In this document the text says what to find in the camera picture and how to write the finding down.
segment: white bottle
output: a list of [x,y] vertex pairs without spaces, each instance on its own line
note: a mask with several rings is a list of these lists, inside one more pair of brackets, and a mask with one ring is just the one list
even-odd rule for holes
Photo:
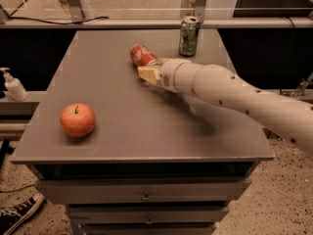
[[6,86],[15,101],[25,100],[28,97],[28,93],[22,86],[21,82],[7,72],[8,70],[9,68],[0,68],[0,71],[3,72],[3,76],[6,80],[4,86]]

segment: green can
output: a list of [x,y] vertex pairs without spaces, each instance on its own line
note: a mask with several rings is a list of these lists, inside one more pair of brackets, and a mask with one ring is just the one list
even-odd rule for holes
[[186,16],[181,23],[179,54],[186,57],[196,55],[200,21],[197,17]]

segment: gray tabletop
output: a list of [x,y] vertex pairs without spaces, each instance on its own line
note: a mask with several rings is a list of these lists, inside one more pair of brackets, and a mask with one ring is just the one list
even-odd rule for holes
[[[231,110],[149,86],[137,74],[131,47],[179,58],[179,30],[78,31],[47,95],[12,156],[14,164],[225,162],[267,160],[273,153],[261,127]],[[233,69],[216,29],[203,29],[198,64]],[[69,138],[59,117],[74,102],[90,105],[94,131]]]

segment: soda can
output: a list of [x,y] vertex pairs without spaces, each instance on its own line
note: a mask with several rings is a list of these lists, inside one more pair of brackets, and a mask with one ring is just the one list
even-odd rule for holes
[[157,57],[145,45],[137,44],[130,50],[131,60],[137,67],[155,66]]
[[186,16],[181,23],[179,54],[186,57],[196,55],[200,21],[197,17]]

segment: apple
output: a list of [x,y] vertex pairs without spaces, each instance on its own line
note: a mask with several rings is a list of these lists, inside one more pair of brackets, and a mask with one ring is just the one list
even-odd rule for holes
[[71,137],[84,137],[94,129],[96,117],[88,105],[84,103],[73,103],[62,110],[60,123],[67,135]]

